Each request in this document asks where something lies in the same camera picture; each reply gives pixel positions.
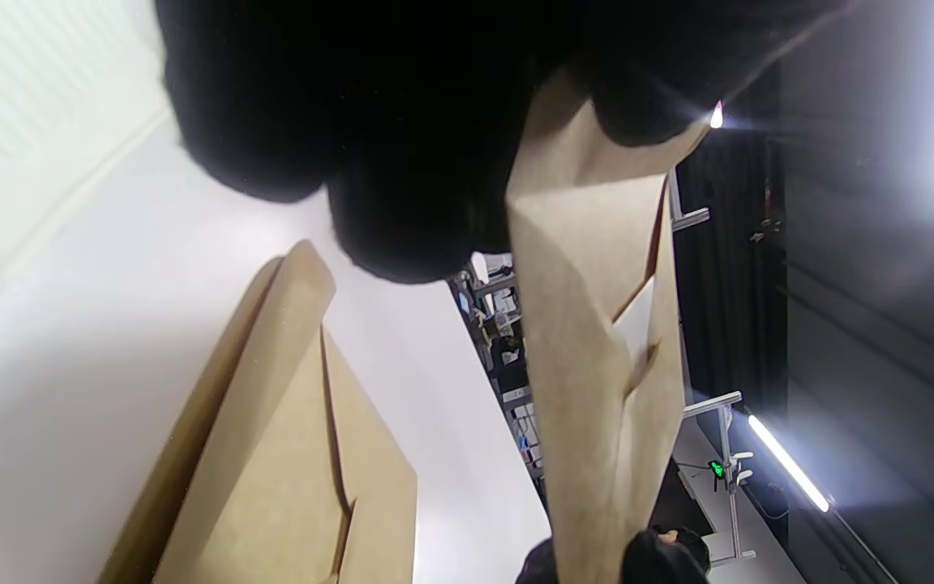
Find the gloved hand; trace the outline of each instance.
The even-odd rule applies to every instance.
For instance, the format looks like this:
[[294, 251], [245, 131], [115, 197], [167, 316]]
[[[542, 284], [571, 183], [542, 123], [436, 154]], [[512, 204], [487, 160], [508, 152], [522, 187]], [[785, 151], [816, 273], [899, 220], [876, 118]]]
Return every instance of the gloved hand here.
[[390, 281], [509, 251], [503, 194], [534, 89], [569, 66], [616, 143], [660, 144], [858, 0], [156, 0], [192, 158], [293, 203], [327, 186]]

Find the brown paper bag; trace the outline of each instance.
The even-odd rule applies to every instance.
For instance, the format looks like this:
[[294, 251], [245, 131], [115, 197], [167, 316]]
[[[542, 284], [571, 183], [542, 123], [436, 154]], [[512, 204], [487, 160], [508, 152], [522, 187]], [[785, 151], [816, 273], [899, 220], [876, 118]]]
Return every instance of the brown paper bag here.
[[561, 584], [618, 583], [679, 430], [665, 176], [705, 131], [618, 147], [566, 71], [529, 111], [508, 214]]
[[333, 295], [308, 243], [259, 274], [101, 583], [411, 582], [416, 474], [323, 328]]

